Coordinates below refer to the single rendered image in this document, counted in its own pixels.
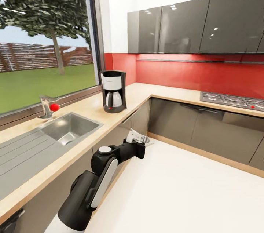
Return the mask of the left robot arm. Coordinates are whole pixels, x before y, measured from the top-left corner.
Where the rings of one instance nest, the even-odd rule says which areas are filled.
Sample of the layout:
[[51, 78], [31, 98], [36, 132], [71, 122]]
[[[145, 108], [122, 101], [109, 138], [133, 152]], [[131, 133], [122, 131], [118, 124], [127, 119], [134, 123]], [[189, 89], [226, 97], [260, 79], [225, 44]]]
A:
[[130, 131], [123, 144], [98, 148], [91, 159], [94, 173], [86, 170], [75, 179], [70, 195], [44, 233], [84, 233], [117, 166], [133, 157], [144, 159], [149, 142], [147, 135]]

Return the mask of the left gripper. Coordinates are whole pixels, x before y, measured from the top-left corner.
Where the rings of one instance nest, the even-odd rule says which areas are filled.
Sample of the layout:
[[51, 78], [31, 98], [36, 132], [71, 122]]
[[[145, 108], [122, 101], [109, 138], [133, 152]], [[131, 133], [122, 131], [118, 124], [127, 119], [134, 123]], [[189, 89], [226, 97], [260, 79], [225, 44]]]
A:
[[127, 152], [128, 152], [128, 158], [127, 160], [137, 157], [139, 159], [144, 159], [145, 156], [145, 143], [144, 142], [137, 142], [137, 143], [129, 143], [127, 142], [127, 138], [123, 140], [123, 145], [126, 147]]

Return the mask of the paper coffee filter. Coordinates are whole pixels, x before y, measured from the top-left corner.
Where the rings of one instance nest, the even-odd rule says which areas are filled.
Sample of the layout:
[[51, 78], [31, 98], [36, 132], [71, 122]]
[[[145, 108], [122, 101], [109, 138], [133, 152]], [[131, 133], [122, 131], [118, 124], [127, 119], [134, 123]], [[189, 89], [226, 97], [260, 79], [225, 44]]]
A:
[[[131, 131], [132, 131], [132, 132], [136, 132], [136, 131], [135, 131], [134, 129], [132, 129], [132, 128], [131, 128]], [[136, 133], [137, 133], [137, 132], [136, 132]], [[148, 146], [150, 146], [150, 145], [152, 145], [152, 144], [153, 144], [152, 142], [145, 143], [145, 146], [148, 147]]]

